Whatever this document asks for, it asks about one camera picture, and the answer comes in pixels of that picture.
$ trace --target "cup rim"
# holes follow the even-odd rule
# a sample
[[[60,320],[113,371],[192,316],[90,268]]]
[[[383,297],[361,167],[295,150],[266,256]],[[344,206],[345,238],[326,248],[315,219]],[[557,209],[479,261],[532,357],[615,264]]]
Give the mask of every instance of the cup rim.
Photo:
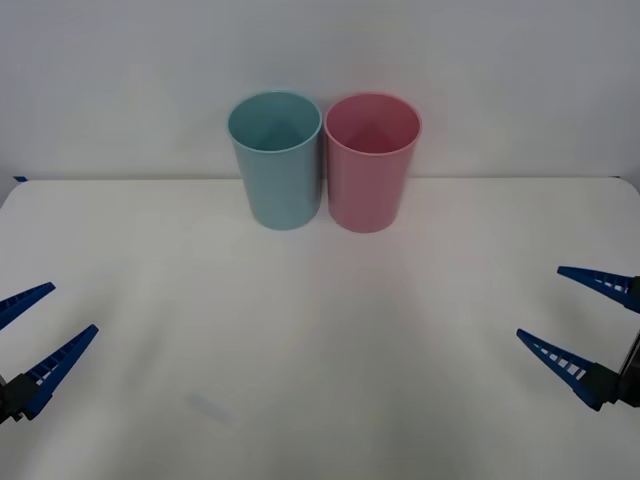
[[[411,142],[406,144],[404,147],[398,148],[397,150],[391,150],[389,152],[382,152],[382,153],[368,153],[368,152],[362,152],[360,150],[354,150],[353,148],[347,147],[342,142],[339,142],[338,140],[336,140],[336,138],[329,131],[329,123],[327,122],[327,120],[329,119],[329,114],[331,113],[331,110],[333,110],[336,106],[338,106],[340,103],[344,102],[345,100],[349,100],[350,98],[353,98],[353,97],[368,96],[368,95],[378,95],[378,96],[381,96],[381,97],[391,98],[391,99],[396,100],[396,101],[406,105],[407,107],[409,107],[409,109],[411,109],[413,114],[418,119],[418,133],[416,133],[415,138],[413,140],[411,140]],[[335,102],[333,105],[331,105],[331,108],[329,108],[329,110],[327,110],[327,113],[325,113],[325,115],[324,115],[324,122],[323,123],[324,123],[324,132],[326,133],[327,137],[329,137],[329,139],[332,140],[336,145],[338,145],[340,148],[342,148],[342,149],[344,149],[344,150],[346,150],[348,152],[355,153],[357,155],[363,155],[363,156],[366,156],[366,157],[384,157],[384,156],[387,156],[387,155],[393,155],[395,153],[402,152],[404,150],[408,150],[409,148],[413,147],[416,144],[416,142],[420,138],[420,135],[422,134],[422,117],[420,116],[420,112],[418,112],[418,109],[416,107],[414,107],[413,105],[411,105],[411,103],[406,101],[404,98],[401,98],[401,97],[398,97],[396,95],[393,95],[391,93],[386,93],[386,92],[377,92],[377,91],[358,92],[358,93],[354,93],[354,94],[348,95],[346,97],[343,97],[340,100],[338,100],[337,102]]]
[[[248,147],[245,144],[243,144],[243,143],[239,142],[238,140],[236,140],[236,138],[231,133],[231,128],[229,126],[229,122],[231,121],[231,115],[233,115],[233,112],[235,112],[236,109],[240,105],[242,105],[244,102],[246,102],[248,100],[251,100],[252,98],[259,97],[261,95],[268,95],[270,93],[286,93],[288,95],[291,95],[291,96],[298,97],[298,98],[301,98],[303,100],[306,100],[311,105],[313,105],[313,108],[315,108],[316,112],[318,112],[318,126],[313,131],[313,133],[311,135],[309,135],[309,138],[307,138],[303,142],[300,142],[297,145],[294,145],[293,147],[285,148],[285,149],[282,149],[282,150],[258,150],[257,148]],[[231,141],[233,143],[235,143],[236,145],[239,145],[240,147],[242,147],[244,150],[249,150],[250,152],[260,153],[260,154],[263,154],[263,155],[280,154],[280,153],[290,152],[292,150],[295,150],[296,148],[300,148],[303,145],[306,145],[307,143],[311,142],[314,138],[316,138],[318,136],[318,133],[320,132],[320,130],[322,130],[323,124],[324,124],[324,117],[322,116],[322,112],[320,111],[320,108],[318,107],[316,102],[311,100],[311,98],[307,97],[306,95],[303,95],[303,94],[298,93],[298,92],[294,92],[292,90],[286,90],[286,89],[284,89],[284,90],[264,90],[262,92],[253,93],[251,95],[243,97],[241,100],[239,100],[237,103],[234,104],[233,108],[231,108],[231,110],[229,112],[229,115],[227,116],[227,133],[229,134],[229,137],[231,137]]]

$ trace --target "light blue cup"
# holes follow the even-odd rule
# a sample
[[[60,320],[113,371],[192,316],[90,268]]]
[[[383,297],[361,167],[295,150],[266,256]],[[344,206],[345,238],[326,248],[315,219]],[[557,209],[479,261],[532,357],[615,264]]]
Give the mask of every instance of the light blue cup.
[[[311,220],[322,189],[320,109],[295,93],[260,93],[233,109],[228,127],[256,219],[275,230]]]

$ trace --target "white table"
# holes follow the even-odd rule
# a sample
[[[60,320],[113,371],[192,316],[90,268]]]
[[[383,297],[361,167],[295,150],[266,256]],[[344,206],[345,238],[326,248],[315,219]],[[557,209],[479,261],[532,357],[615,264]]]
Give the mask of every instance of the white table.
[[[595,413],[518,327],[618,369],[640,317],[558,265],[640,272],[621,180],[421,179],[360,235],[323,206],[275,232],[240,181],[49,181],[0,209],[0,297],[58,289],[0,334],[12,378],[100,333],[14,479],[637,478],[640,411]]]

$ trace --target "pink cup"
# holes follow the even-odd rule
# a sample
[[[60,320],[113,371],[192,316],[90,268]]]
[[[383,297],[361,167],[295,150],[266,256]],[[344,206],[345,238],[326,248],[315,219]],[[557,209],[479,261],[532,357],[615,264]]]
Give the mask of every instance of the pink cup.
[[[377,232],[393,223],[422,122],[407,102],[361,93],[325,119],[329,212],[342,227]]]

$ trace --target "cup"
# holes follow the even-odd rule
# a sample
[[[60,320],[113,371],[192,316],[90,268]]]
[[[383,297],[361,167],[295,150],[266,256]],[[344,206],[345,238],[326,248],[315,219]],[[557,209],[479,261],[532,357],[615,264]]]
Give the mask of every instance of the cup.
[[[262,225],[297,228],[311,220],[322,190],[320,109],[292,92],[265,92],[240,102],[228,129],[249,205]]]
[[[415,108],[385,93],[360,93],[329,109],[329,213],[339,225],[370,233],[393,223],[421,129]]]

